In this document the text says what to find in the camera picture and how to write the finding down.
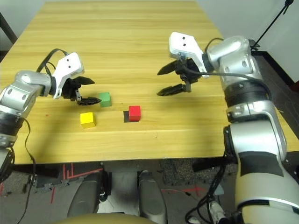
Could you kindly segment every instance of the black cable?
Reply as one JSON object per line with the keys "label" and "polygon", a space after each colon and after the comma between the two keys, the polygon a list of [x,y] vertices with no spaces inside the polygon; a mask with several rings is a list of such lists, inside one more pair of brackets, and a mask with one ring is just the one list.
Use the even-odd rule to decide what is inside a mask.
{"label": "black cable", "polygon": [[65,56],[68,55],[68,53],[64,50],[55,48],[53,49],[46,57],[45,59],[41,62],[41,64],[38,66],[38,68],[36,69],[37,72],[41,72],[41,70],[45,67],[46,63],[50,60],[50,58],[57,52],[57,51],[61,51],[62,53],[64,53]]}
{"label": "black cable", "polygon": [[32,163],[33,163],[33,172],[32,172],[32,175],[31,175],[31,182],[30,182],[30,186],[29,186],[29,190],[28,190],[28,194],[27,194],[27,199],[26,199],[26,203],[25,203],[25,210],[24,210],[24,213],[23,213],[22,217],[17,222],[17,224],[19,224],[22,221],[22,219],[24,218],[24,216],[26,214],[28,203],[29,203],[30,192],[31,192],[34,180],[35,180],[35,176],[36,176],[36,160],[35,160],[35,158],[33,157],[33,155],[29,152],[29,150],[27,148],[27,141],[28,141],[28,137],[29,137],[30,132],[31,132],[31,128],[30,128],[29,122],[26,119],[24,119],[24,120],[25,120],[25,122],[28,125],[28,135],[27,135],[27,137],[25,139],[25,148],[26,148],[26,151],[27,151],[28,155],[30,156],[30,158],[32,160]]}
{"label": "black cable", "polygon": [[205,53],[207,52],[207,49],[208,49],[208,47],[210,46],[210,44],[211,44],[213,41],[216,41],[216,40],[223,41],[223,39],[222,39],[222,38],[219,38],[219,37],[215,37],[215,38],[211,39],[210,42],[206,45]]}
{"label": "black cable", "polygon": [[12,156],[13,156],[12,165],[14,165],[14,160],[15,160],[14,148],[13,148],[13,147],[10,147],[10,150],[11,150],[11,152],[12,152]]}
{"label": "black cable", "polygon": [[[185,214],[185,221],[187,224],[193,224],[191,222],[188,221],[190,215],[197,211],[199,217],[204,221],[206,222],[207,224],[212,224],[213,223],[213,220],[212,220],[212,215],[211,215],[211,211],[210,211],[210,208],[209,208],[209,203],[213,200],[215,200],[214,198],[214,193],[219,185],[219,183],[221,182],[222,178],[223,178],[223,175],[224,175],[224,172],[225,172],[225,167],[226,165],[221,165],[220,166],[220,169],[218,170],[217,174],[215,175],[210,187],[209,187],[209,190],[207,192],[207,194],[198,202],[197,206],[193,209],[191,209],[190,211],[188,211],[186,214]],[[207,207],[207,212],[208,212],[208,215],[209,215],[209,220],[207,220],[206,218],[204,218],[202,216],[202,214],[200,213],[200,208],[202,206],[206,205]]]}
{"label": "black cable", "polygon": [[209,75],[209,76],[232,76],[232,77],[241,77],[241,78],[245,78],[248,79],[252,82],[255,82],[259,85],[261,85],[262,87],[264,87],[267,91],[269,100],[272,101],[272,93],[271,90],[269,89],[269,87],[260,79],[257,78],[253,78],[250,76],[246,76],[243,74],[238,74],[238,73],[220,73],[220,72],[197,72],[197,71],[193,71],[192,69],[187,68],[186,66],[183,65],[183,68],[185,71],[192,73],[194,75],[198,75],[198,76],[202,76],[202,75]]}
{"label": "black cable", "polygon": [[48,68],[47,64],[45,64],[45,70],[46,70],[46,73],[50,76],[52,76],[51,72],[50,72],[50,69]]}
{"label": "black cable", "polygon": [[54,70],[56,69],[55,65],[52,62],[47,62],[48,64],[52,65],[52,67],[54,68]]}

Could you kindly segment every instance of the green cube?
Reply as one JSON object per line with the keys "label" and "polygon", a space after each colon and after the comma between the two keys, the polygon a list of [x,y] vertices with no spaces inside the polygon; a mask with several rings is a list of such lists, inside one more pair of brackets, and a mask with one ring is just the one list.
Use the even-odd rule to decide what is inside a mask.
{"label": "green cube", "polygon": [[111,106],[111,98],[109,92],[101,92],[99,98],[102,100],[100,102],[101,107]]}

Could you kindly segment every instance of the yellow cube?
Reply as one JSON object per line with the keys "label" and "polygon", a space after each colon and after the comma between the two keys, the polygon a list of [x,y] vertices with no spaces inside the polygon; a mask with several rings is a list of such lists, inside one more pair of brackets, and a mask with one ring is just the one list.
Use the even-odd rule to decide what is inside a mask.
{"label": "yellow cube", "polygon": [[80,124],[83,128],[95,127],[93,112],[81,113]]}

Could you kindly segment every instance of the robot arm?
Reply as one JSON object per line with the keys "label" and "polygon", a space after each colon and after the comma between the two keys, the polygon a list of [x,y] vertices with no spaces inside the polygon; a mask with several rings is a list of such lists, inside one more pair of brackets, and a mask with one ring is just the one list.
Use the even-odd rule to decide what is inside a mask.
{"label": "robot arm", "polygon": [[97,98],[84,99],[78,89],[82,84],[93,84],[86,77],[83,64],[77,53],[71,53],[58,61],[53,76],[29,70],[22,70],[15,76],[12,84],[0,94],[0,182],[11,173],[14,146],[17,133],[24,119],[31,111],[38,96],[53,95],[76,100],[79,105],[91,105],[100,102]]}
{"label": "robot arm", "polygon": [[235,202],[244,223],[297,223],[299,186],[282,166],[287,151],[285,137],[268,90],[260,85],[262,76],[248,40],[234,36],[205,53],[189,35],[172,33],[169,43],[171,56],[177,60],[158,75],[175,71],[185,85],[167,87],[158,95],[190,92],[191,83],[201,76],[213,75],[212,71],[221,75],[231,123],[224,128],[225,149],[239,164]]}

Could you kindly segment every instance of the red cube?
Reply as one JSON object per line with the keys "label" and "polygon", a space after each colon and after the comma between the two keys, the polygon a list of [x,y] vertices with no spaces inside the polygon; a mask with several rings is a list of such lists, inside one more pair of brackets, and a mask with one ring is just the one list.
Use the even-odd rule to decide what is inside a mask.
{"label": "red cube", "polygon": [[140,106],[129,106],[129,121],[140,121]]}

